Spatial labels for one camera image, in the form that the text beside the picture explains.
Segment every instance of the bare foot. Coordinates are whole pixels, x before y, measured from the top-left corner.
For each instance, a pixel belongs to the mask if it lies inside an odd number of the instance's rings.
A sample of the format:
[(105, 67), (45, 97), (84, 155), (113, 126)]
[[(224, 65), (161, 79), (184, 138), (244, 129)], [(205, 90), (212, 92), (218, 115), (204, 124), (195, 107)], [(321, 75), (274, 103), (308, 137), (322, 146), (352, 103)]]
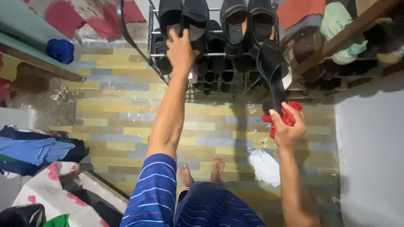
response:
[(210, 181), (212, 183), (221, 184), (220, 174), (222, 174), (225, 163), (223, 160), (215, 156), (213, 159), (212, 172), (210, 173)]
[(192, 179), (191, 171), (186, 164), (179, 169), (178, 175), (187, 187), (190, 187), (193, 183), (195, 183), (194, 179)]

